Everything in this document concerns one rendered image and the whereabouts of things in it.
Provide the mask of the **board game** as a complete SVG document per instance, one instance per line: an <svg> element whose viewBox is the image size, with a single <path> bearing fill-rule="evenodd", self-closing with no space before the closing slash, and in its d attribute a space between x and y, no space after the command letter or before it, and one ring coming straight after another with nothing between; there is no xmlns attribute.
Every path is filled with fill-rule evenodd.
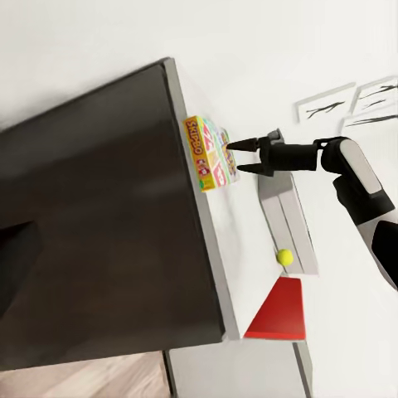
<svg viewBox="0 0 398 398"><path fill-rule="evenodd" d="M225 128L199 115L184 119L182 125L202 192L238 182L239 172Z"/></svg>

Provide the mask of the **tennis ball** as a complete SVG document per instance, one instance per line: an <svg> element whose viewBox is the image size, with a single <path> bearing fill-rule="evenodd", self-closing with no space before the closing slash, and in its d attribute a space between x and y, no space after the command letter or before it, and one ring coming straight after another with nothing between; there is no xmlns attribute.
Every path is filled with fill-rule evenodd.
<svg viewBox="0 0 398 398"><path fill-rule="evenodd" d="M293 263L293 254L289 250L282 249L277 252L276 259L280 265L290 265Z"/></svg>

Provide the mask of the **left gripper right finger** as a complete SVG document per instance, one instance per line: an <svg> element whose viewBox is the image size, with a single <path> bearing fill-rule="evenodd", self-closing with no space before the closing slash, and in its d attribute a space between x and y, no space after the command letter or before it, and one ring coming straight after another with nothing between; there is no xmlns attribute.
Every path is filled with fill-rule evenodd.
<svg viewBox="0 0 398 398"><path fill-rule="evenodd" d="M371 249L398 287L398 224L378 221Z"/></svg>

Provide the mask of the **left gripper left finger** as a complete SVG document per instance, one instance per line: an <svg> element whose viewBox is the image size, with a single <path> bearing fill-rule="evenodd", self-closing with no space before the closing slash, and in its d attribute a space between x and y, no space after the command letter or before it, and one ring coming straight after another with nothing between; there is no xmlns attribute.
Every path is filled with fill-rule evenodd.
<svg viewBox="0 0 398 398"><path fill-rule="evenodd" d="M36 221L0 230L0 319L43 253Z"/></svg>

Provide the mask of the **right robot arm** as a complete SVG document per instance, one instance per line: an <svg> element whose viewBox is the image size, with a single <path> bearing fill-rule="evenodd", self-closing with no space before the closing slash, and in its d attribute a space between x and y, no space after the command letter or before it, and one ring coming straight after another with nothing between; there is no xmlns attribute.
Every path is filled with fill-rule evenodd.
<svg viewBox="0 0 398 398"><path fill-rule="evenodd" d="M378 221L398 224L398 210L383 189L357 141L337 136L317 138L312 144L285 144L279 128L267 136L226 145L230 150L255 152L260 158L261 163L238 165L237 169L267 177L273 177L274 171L315 172L318 153L322 153L320 164L323 169L341 174L332 182L337 190L337 199L346 207L381 275L398 291L398 287L371 249Z"/></svg>

